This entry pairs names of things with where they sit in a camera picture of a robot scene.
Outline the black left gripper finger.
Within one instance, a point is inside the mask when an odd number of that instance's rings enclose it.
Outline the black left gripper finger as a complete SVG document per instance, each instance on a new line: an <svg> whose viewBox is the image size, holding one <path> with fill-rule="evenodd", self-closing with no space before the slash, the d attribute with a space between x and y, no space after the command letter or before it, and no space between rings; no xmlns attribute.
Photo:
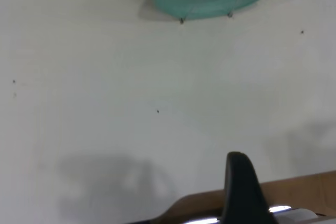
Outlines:
<svg viewBox="0 0 336 224"><path fill-rule="evenodd" d="M227 154L222 223L277 223L252 162L241 152Z"/></svg>

